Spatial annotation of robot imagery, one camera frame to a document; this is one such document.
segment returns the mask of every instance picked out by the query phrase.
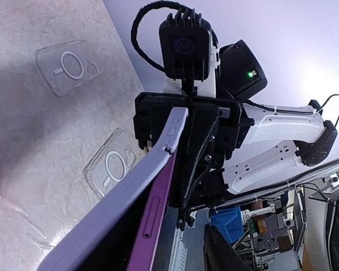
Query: white cord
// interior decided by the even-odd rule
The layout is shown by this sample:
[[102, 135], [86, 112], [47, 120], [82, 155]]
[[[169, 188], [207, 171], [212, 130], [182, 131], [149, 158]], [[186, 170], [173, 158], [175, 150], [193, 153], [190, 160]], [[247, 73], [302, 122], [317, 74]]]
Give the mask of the white cord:
[[333, 266], [332, 266], [331, 255], [330, 255], [330, 238], [332, 236], [333, 222], [334, 222], [334, 217], [335, 217], [335, 208], [336, 206], [333, 207], [332, 221], [330, 223], [329, 236], [328, 236], [328, 258], [329, 258], [329, 265], [330, 265], [331, 271], [333, 271]]

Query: blue bin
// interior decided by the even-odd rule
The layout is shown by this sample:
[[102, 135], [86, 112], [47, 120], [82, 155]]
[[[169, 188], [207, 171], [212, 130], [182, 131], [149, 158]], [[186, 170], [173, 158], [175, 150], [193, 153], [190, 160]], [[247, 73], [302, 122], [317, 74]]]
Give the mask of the blue bin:
[[215, 212], [211, 216], [211, 225], [216, 226], [230, 244], [244, 235], [240, 207]]

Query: marble surface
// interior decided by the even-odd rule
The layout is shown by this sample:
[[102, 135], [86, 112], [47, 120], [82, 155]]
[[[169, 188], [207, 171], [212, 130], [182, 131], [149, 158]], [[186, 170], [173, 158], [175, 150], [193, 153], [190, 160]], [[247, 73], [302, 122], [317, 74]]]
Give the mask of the marble surface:
[[[57, 97], [38, 49], [88, 41], [103, 72]], [[142, 85], [102, 1], [0, 0], [0, 270], [36, 270], [99, 201], [83, 169]]]

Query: transparent phone case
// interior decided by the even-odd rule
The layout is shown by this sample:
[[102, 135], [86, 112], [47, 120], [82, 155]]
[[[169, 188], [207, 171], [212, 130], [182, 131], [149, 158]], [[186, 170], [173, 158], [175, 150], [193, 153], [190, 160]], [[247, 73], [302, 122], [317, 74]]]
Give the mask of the transparent phone case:
[[88, 41], [75, 40], [37, 50], [36, 63], [57, 96], [65, 96], [103, 72]]
[[116, 129], [84, 168], [84, 176], [100, 199], [133, 169], [141, 158], [129, 135]]

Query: metal screw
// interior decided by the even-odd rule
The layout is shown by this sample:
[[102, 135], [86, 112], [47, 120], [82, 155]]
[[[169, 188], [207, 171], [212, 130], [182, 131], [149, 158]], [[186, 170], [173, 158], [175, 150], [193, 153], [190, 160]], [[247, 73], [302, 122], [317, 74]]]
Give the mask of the metal screw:
[[203, 157], [203, 158], [206, 162], [209, 162], [209, 161], [211, 161], [212, 156], [208, 154], [208, 155], [205, 155], [205, 157]]

